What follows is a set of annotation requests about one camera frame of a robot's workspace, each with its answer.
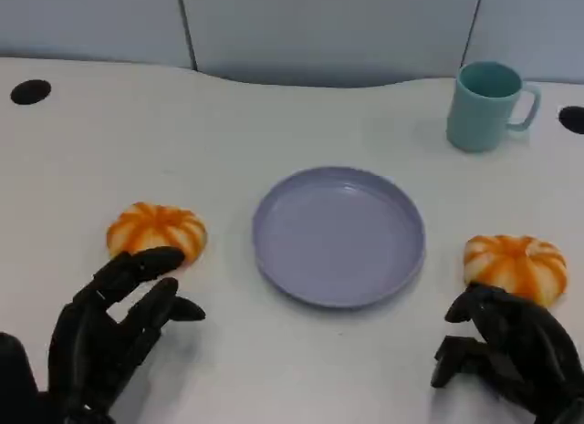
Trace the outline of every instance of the table surface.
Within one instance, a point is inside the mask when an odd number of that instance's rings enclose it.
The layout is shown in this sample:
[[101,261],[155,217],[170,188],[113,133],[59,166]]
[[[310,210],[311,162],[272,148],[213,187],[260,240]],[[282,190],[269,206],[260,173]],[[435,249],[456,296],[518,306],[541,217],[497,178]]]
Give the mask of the table surface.
[[[13,104],[11,89],[31,78],[49,81],[50,96]],[[165,67],[2,59],[1,327],[23,341],[45,386],[57,315],[108,260],[108,225],[136,201],[173,204],[209,230],[203,257],[178,274],[181,294],[208,318],[168,326],[114,406],[119,423],[529,422],[475,379],[436,392],[430,378],[444,335],[475,333],[443,321],[475,234],[533,234],[562,249],[571,281],[553,312],[584,344],[584,137],[557,122],[584,87],[539,86],[529,139],[470,155],[444,136],[451,79],[283,88]],[[325,165],[385,176],[420,209],[425,264],[390,301],[319,310],[255,268],[259,200],[291,173]]]

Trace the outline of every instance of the black circular hole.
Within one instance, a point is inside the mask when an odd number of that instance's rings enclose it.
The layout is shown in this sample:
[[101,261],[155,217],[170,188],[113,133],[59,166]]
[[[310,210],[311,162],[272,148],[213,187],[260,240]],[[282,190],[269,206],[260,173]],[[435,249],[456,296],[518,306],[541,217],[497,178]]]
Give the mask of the black circular hole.
[[584,108],[565,107],[559,112],[559,122],[564,128],[577,134],[584,134]]
[[10,93],[17,105],[32,105],[46,98],[51,92],[51,84],[41,79],[27,80],[18,84]]

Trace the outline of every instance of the purple plate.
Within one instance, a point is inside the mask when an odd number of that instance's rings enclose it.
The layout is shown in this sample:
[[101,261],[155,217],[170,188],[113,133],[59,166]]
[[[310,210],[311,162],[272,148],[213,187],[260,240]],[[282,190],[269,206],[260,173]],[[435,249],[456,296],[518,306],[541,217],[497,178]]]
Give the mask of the purple plate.
[[282,291],[327,307],[396,293],[422,267],[424,229],[413,202],[386,179],[351,168],[301,171],[254,215],[260,272]]

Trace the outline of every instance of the pumpkin-shaped bun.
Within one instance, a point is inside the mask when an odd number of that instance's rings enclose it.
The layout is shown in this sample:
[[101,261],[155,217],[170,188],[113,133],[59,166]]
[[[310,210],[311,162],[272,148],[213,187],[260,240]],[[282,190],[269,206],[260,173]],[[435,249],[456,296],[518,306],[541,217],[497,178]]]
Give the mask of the pumpkin-shaped bun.
[[191,264],[207,243],[207,231],[193,212],[137,202],[109,227],[107,243],[112,257],[122,251],[137,253],[157,246],[174,246],[184,253],[184,264]]
[[477,235],[464,248],[464,280],[502,287],[548,307],[564,293],[568,271],[551,243],[528,236]]

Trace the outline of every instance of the mug handle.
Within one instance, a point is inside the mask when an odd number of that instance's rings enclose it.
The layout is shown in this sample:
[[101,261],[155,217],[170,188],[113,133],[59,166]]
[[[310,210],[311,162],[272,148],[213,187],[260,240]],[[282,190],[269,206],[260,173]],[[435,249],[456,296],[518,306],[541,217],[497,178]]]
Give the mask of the mug handle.
[[511,130],[516,130],[517,132],[522,132],[527,130],[533,123],[533,119],[536,117],[537,111],[539,110],[539,104],[541,103],[541,93],[539,92],[539,88],[534,87],[533,85],[525,84],[523,86],[523,90],[527,91],[528,93],[533,94],[534,100],[531,109],[529,110],[529,114],[523,122],[521,123],[507,123],[507,127]]

